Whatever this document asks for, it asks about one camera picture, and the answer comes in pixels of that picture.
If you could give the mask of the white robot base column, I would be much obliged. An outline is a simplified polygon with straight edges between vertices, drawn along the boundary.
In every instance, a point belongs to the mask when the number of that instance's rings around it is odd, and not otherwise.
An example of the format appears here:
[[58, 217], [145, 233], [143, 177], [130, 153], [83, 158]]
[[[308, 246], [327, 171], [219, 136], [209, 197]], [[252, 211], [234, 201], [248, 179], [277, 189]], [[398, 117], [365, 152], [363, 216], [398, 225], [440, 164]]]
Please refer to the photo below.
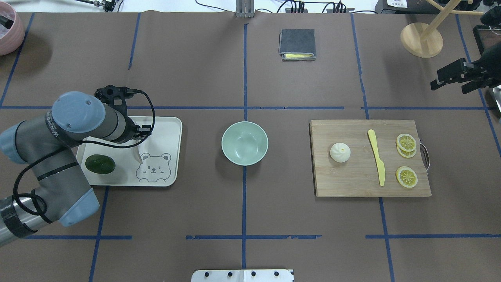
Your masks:
[[192, 282], [294, 282], [294, 271], [289, 269], [220, 269], [198, 270]]

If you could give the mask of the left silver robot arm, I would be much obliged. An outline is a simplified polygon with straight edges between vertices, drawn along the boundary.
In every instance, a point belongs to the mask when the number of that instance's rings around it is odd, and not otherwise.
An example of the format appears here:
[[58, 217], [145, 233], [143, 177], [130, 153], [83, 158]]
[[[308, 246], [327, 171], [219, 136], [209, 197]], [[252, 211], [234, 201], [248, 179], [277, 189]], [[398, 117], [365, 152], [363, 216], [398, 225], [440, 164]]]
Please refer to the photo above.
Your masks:
[[1, 200], [1, 245], [33, 235], [59, 222], [68, 227], [99, 210], [100, 204], [72, 149], [93, 142], [127, 149], [151, 136], [155, 125], [139, 126], [127, 114], [126, 100], [144, 91], [108, 85], [94, 95], [62, 94], [42, 116], [1, 133], [1, 151], [26, 165], [13, 192]]

